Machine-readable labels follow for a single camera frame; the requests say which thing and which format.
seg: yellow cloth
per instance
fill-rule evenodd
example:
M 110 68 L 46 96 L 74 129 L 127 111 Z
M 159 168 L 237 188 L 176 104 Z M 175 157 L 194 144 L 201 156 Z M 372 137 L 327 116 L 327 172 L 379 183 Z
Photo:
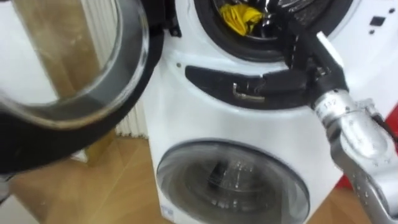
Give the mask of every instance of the yellow cloth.
M 220 9 L 224 21 L 240 35 L 250 34 L 264 14 L 245 4 L 225 4 Z

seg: washing machine door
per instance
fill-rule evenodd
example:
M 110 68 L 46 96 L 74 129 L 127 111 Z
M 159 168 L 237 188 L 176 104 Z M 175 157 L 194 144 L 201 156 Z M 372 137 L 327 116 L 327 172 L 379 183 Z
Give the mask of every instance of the washing machine door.
M 0 174 L 109 132 L 160 59 L 164 0 L 0 1 Z
M 177 208 L 205 223 L 303 223 L 310 210 L 305 183 L 291 168 L 236 142 L 172 148 L 157 183 Z

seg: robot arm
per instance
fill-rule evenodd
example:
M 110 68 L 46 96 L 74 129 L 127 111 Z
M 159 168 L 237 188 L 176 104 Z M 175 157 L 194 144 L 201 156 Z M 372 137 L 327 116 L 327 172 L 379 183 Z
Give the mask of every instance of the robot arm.
M 269 7 L 277 15 L 287 66 L 308 75 L 310 104 L 325 127 L 333 161 L 373 223 L 397 224 L 396 138 L 372 101 L 350 97 L 342 60 L 327 38 L 305 30 L 277 3 Z

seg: radiator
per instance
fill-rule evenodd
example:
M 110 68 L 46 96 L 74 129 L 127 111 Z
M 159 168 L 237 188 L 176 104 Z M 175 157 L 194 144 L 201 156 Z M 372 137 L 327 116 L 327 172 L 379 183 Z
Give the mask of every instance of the radiator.
M 103 67 L 108 61 L 116 38 L 118 23 L 113 0 L 81 0 L 97 58 Z M 141 101 L 116 126 L 118 136 L 147 138 L 144 109 Z

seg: door handle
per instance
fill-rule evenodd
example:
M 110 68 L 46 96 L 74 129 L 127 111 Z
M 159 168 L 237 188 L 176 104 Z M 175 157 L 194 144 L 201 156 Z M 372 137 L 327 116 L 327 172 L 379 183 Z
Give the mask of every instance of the door handle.
M 238 92 L 238 84 L 236 84 L 236 83 L 233 84 L 232 93 L 235 98 L 240 99 L 240 100 L 248 100 L 248 101 L 253 101 L 256 103 L 263 103 L 266 100 L 266 98 L 263 96 L 253 96 L 253 95 L 248 95 L 246 93 Z

